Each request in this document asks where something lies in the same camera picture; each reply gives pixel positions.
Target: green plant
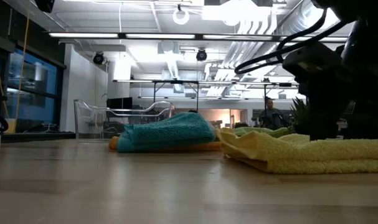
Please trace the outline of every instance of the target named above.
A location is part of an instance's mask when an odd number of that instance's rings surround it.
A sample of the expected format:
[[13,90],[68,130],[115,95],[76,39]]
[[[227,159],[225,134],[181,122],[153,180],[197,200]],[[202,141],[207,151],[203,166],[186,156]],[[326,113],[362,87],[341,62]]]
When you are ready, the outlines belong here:
[[310,123],[310,107],[309,102],[301,99],[293,100],[294,106],[291,106],[291,113],[294,116],[294,124],[307,126]]

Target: ceiling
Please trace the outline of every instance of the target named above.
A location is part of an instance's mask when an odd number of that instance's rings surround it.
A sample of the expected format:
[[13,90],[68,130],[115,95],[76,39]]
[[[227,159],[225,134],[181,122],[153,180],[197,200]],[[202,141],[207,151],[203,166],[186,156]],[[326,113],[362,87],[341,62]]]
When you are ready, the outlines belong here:
[[[203,34],[236,34],[239,25],[228,26],[223,21],[203,20],[201,12],[204,0],[191,1],[183,9],[189,12],[189,20],[179,25],[172,19],[176,5],[170,4],[96,4],[93,2],[76,2],[56,0],[52,13],[46,15],[34,5],[34,0],[4,0],[14,9],[23,14],[30,12],[31,19],[52,32],[154,32],[154,33],[203,33]],[[286,0],[285,6],[276,7],[275,13],[279,23],[300,0]],[[346,26],[335,35],[348,35],[351,26]],[[76,50],[83,55],[92,57],[93,46],[124,45],[135,63],[131,72],[136,77],[148,74],[161,74],[168,69],[166,61],[158,58],[158,40],[81,40],[75,43]],[[177,41],[186,51],[183,59],[177,60],[180,70],[204,71],[206,64],[215,60],[223,60],[232,46],[231,41]],[[335,49],[339,44],[328,44]],[[205,48],[209,55],[206,62],[197,62],[195,51]],[[105,52],[109,60],[116,60],[120,52]],[[289,77],[291,74],[281,67],[272,70],[276,77]]]

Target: camera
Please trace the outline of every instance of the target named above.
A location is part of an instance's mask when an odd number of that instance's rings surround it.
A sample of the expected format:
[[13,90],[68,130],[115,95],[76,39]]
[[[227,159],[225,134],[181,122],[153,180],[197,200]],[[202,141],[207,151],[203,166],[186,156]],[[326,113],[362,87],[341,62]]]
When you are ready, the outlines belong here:
[[107,59],[104,57],[103,52],[97,52],[93,58],[93,62],[97,65],[104,65],[107,62]]
[[207,53],[205,49],[199,49],[197,56],[196,56],[197,61],[203,62],[207,60]]

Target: window frame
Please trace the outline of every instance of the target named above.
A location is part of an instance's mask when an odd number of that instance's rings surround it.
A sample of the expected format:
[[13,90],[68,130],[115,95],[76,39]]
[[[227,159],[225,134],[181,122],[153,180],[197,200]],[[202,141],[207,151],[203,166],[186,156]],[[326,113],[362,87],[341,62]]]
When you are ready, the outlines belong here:
[[[23,51],[23,48],[20,46],[16,46],[15,49]],[[16,51],[8,53],[8,58],[7,58],[7,63],[6,63],[6,68],[7,74],[6,77],[4,78],[4,82],[6,85],[4,85],[4,90],[7,92],[7,88],[13,88],[13,89],[19,89],[19,85],[15,85],[12,83],[8,83],[9,81],[9,67],[10,67],[10,56],[13,53],[17,53]],[[24,88],[24,86],[21,86],[21,91],[26,91],[28,93],[32,93],[35,95],[40,95],[48,98],[54,99],[54,112],[53,112],[53,119],[52,123],[60,126],[60,114],[61,114],[61,101],[62,101],[62,90],[63,90],[63,74],[64,74],[64,67],[61,67],[59,65],[56,65],[55,63],[51,62],[50,60],[47,60],[44,57],[41,57],[40,55],[35,54],[34,52],[31,52],[29,50],[26,50],[26,54],[30,54],[35,58],[38,58],[39,60],[43,60],[44,62],[50,64],[51,66],[54,66],[57,69],[56,73],[56,86],[55,86],[55,94],[51,93],[46,93],[43,91],[35,91],[35,90],[30,90],[27,88]]]
[[[9,72],[9,52],[0,48],[0,75],[2,80],[2,87],[4,90],[4,93],[6,92],[7,88],[7,77],[5,74]],[[2,101],[0,101],[0,114],[3,113],[3,106]]]

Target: man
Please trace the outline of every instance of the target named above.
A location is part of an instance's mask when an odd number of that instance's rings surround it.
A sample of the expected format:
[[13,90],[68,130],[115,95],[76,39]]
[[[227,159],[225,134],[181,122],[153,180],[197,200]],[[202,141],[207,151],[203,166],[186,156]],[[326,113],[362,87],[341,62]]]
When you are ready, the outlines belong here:
[[283,114],[280,110],[273,107],[273,100],[269,97],[266,98],[267,109],[262,111],[259,120],[262,122],[261,127],[272,130],[277,130],[283,127]]

